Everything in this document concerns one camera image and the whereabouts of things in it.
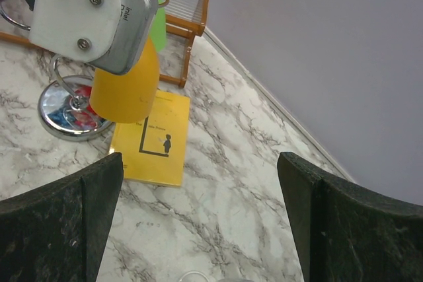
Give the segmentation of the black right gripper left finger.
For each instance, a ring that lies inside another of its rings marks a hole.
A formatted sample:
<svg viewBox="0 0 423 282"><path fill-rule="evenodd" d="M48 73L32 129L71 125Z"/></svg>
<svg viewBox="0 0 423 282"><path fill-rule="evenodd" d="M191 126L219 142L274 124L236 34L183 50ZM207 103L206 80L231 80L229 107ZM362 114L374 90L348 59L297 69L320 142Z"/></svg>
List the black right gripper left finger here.
<svg viewBox="0 0 423 282"><path fill-rule="evenodd" d="M123 178L112 153L1 201L1 280L96 281Z"/></svg>

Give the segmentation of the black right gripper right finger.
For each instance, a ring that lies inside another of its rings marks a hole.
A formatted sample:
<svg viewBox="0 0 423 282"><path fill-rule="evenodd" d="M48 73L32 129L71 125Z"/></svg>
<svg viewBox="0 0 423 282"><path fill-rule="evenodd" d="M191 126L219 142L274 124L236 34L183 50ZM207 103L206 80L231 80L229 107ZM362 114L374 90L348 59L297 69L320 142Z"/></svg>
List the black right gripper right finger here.
<svg viewBox="0 0 423 282"><path fill-rule="evenodd" d="M280 154L277 170L305 281L422 280L422 206L292 152Z"/></svg>

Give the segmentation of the orange plastic wine glass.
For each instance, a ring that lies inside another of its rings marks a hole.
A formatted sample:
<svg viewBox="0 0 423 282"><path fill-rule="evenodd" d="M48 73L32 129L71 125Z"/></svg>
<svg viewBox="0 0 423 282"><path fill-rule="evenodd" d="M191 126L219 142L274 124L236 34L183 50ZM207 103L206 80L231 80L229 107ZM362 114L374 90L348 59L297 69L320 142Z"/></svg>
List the orange plastic wine glass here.
<svg viewBox="0 0 423 282"><path fill-rule="evenodd" d="M165 7L169 0L159 4ZM135 123L151 112L160 67L157 51L149 35L135 65L125 75L113 75L97 68L89 104L100 117L115 123Z"/></svg>

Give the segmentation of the green plastic wine glass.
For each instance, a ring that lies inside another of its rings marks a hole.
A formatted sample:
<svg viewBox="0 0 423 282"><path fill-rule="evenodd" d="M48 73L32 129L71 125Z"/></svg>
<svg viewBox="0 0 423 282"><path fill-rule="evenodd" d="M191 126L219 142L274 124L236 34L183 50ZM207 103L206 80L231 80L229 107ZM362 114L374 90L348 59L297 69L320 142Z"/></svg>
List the green plastic wine glass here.
<svg viewBox="0 0 423 282"><path fill-rule="evenodd" d="M165 48L167 43L165 9L159 7L149 33L157 52Z"/></svg>

